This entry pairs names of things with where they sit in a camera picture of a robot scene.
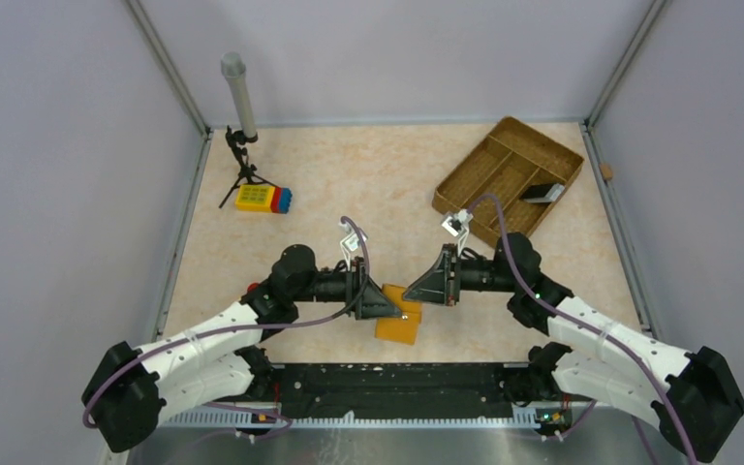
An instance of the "floor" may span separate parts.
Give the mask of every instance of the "floor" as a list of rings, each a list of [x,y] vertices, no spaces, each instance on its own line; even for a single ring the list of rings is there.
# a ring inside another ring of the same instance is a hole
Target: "floor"
[[[406,286],[451,242],[430,202],[435,187],[492,124],[263,129],[249,146],[258,174],[293,191],[289,214],[238,211],[221,199],[237,164],[215,133],[187,237],[165,334],[212,317],[262,281],[281,251],[302,243],[318,266],[341,259],[341,215],[369,235],[378,284]],[[577,124],[532,124],[586,157]],[[637,328],[636,312],[589,163],[531,236],[542,270],[597,309]],[[467,244],[488,256],[492,247]],[[341,318],[286,330],[263,343],[273,362],[522,361],[545,344],[506,310],[506,294],[463,293],[455,307],[424,305],[415,346],[373,337],[375,322]],[[298,304],[300,321],[339,304]]]

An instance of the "black tripod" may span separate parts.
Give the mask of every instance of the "black tripod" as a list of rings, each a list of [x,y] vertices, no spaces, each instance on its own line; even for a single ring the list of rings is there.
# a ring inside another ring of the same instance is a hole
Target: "black tripod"
[[[235,189],[241,187],[242,185],[269,184],[270,186],[278,187],[275,184],[272,184],[266,179],[263,179],[262,177],[255,174],[255,171],[257,171],[258,168],[256,168],[255,165],[249,164],[249,153],[247,153],[245,145],[248,142],[254,142],[256,140],[258,140],[257,137],[247,139],[246,136],[244,136],[243,131],[238,130],[233,132],[233,128],[227,126],[227,145],[232,150],[232,155],[235,156],[235,160],[238,162],[238,165],[241,166],[241,168],[238,172],[238,179],[235,180],[232,188],[227,193],[227,196],[224,197],[224,199],[221,201],[221,204],[218,205],[218,208],[223,208],[224,204],[227,203],[227,200],[229,200],[230,196],[233,194],[233,192],[235,192]]]

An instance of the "wooden tray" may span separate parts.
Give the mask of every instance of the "wooden tray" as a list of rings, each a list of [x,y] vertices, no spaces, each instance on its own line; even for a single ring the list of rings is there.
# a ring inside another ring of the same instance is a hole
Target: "wooden tray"
[[[580,155],[507,117],[441,182],[432,207],[447,214],[469,206],[481,194],[492,193],[503,205],[510,232],[529,236],[557,201],[528,203],[521,201],[520,195],[529,186],[549,182],[559,182],[569,190],[582,165]],[[494,245],[500,237],[494,204],[484,201],[474,214],[472,234]]]

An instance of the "beige tabletop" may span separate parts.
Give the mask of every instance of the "beige tabletop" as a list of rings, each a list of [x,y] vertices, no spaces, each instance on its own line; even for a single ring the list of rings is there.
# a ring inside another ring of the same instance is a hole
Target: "beige tabletop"
[[[263,129],[249,145],[258,174],[293,191],[287,215],[243,212],[232,199],[237,164],[215,133],[167,319],[173,334],[212,317],[262,281],[288,245],[316,254],[318,267],[341,259],[338,227],[348,215],[369,235],[378,284],[407,286],[435,261],[451,236],[430,203],[438,183],[492,124]],[[533,124],[586,156],[574,123]],[[542,270],[600,311],[637,328],[637,317],[588,162],[532,234]],[[492,256],[492,245],[468,244]],[[521,361],[546,338],[506,310],[508,294],[462,293],[455,307],[423,305],[414,346],[375,339],[374,321],[344,317],[288,329],[263,343],[273,362]],[[340,304],[300,303],[299,321]]]

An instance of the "orange block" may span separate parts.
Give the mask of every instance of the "orange block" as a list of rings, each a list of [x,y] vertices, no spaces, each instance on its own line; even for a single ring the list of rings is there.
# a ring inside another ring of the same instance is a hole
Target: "orange block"
[[[375,323],[375,337],[385,341],[415,345],[421,321],[420,302],[407,302],[403,299],[406,288],[384,284],[384,295],[403,312],[401,318],[379,318]]]

